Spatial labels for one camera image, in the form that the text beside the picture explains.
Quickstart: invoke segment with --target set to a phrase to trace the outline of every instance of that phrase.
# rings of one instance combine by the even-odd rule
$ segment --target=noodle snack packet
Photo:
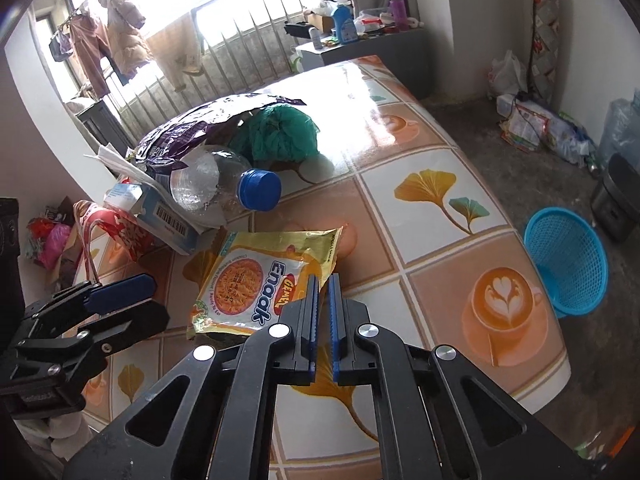
[[[195,332],[251,335],[278,322],[310,274],[320,286],[329,278],[341,232],[228,233],[194,305]]]

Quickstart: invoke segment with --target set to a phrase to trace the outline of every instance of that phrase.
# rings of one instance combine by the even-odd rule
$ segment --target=patterned tablecloth
[[[570,367],[540,277],[491,190],[408,90],[367,57],[266,91],[307,103],[301,109],[320,128],[321,156],[273,166],[283,184],[277,208],[230,229],[344,226],[336,271],[373,322],[415,346],[457,347],[532,412],[553,399]],[[99,429],[199,343],[185,337],[198,287],[184,272],[197,255],[161,248],[134,264],[108,236],[95,235],[101,281],[149,272],[171,316],[166,332],[112,356],[87,384],[86,414]],[[211,240],[202,237],[203,250]],[[321,338],[326,330],[321,323]],[[319,367],[328,366],[319,355]],[[375,436],[368,386],[281,386],[270,478],[379,479]]]

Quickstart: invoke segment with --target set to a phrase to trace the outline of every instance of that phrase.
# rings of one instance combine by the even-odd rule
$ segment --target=concrete floor
[[[551,153],[524,153],[500,138],[500,117],[486,99],[427,108],[487,180],[521,234],[544,207],[592,220],[596,184],[586,170]],[[588,316],[560,320],[572,376],[537,417],[569,446],[600,436],[589,449],[609,449],[640,419],[640,229],[624,244],[598,230],[609,259],[609,288]]]

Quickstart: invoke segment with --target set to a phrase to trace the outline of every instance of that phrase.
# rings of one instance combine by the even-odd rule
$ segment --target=green plastic bag
[[[318,131],[304,112],[276,104],[246,120],[228,146],[251,164],[258,160],[302,162],[318,154]]]

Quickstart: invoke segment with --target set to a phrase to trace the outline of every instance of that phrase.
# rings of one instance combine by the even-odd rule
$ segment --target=plastic laundry basket
[[[538,211],[524,233],[558,317],[581,316],[607,290],[609,266],[598,235],[577,214],[559,207]]]

